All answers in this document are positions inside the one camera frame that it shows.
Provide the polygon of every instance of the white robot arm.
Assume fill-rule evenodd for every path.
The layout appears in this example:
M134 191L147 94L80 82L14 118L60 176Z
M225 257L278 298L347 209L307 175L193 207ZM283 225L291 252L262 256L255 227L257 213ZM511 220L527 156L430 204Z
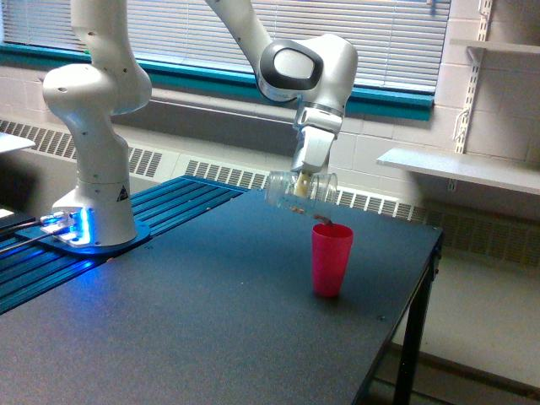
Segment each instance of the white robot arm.
M77 149L77 186L53 211L78 216L73 232L60 236L69 245L120 245L137 232L129 200L128 147L114 133L111 116L145 106L152 86L129 45L126 0L72 0L71 17L92 64L54 69L43 82L46 103L66 123Z
M335 35L309 40L272 40L250 0L206 0L225 23L270 100L299 100L294 119L298 146L292 171L310 176L321 170L342 126L354 85L358 53Z

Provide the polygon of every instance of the window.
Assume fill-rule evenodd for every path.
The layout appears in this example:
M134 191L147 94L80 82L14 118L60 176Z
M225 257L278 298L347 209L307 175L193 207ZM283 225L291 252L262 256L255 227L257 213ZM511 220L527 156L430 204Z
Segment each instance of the window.
M130 39L140 59L250 72L203 0L128 0ZM434 93L450 0L253 0L276 39L333 33L359 51L356 84ZM4 41L83 50L69 0L2 0Z

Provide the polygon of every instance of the cable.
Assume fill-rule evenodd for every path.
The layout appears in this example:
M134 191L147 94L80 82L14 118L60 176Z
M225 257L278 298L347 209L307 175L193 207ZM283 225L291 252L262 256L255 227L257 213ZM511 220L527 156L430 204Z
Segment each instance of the cable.
M41 221L39 219L32 222L26 222L24 224L10 226L9 228L0 230L0 238L3 238L6 235L11 235L17 232L18 230L25 230L26 228L30 228L32 226L37 226L37 225L41 225Z
M18 243L17 245L8 246L8 247L6 247L6 248L4 248L4 249L2 249L0 251L0 256L3 255L4 253L8 253L8 252L13 251L15 249L19 249L20 247L29 245L31 243L34 243L34 242L38 241L38 240L45 239L48 236L61 235L61 234L65 234L67 232L69 232L69 227L68 226L65 227L65 228L61 228L59 230L56 230L55 232L51 232L50 234L43 234L43 235L37 236L36 238L25 240L24 242Z

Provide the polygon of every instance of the window sill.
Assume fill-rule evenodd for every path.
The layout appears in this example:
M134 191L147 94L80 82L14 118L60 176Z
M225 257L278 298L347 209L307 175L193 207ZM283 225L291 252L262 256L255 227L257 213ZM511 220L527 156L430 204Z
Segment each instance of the window sill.
M0 64L57 68L70 62L90 62L90 56L79 51L0 43ZM146 60L138 62L155 86L195 89L216 96L233 96L243 100L269 103L257 90L255 76L250 73ZM428 121L433 102L433 95L428 94L355 87L347 103L347 115L371 114Z

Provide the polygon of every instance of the blue led light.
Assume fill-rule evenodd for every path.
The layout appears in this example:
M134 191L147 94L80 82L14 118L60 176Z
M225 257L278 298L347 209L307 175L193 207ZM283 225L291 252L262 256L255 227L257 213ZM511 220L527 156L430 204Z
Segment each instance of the blue led light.
M81 209L80 212L80 237L78 238L78 243L85 245L90 243L90 215L86 208Z

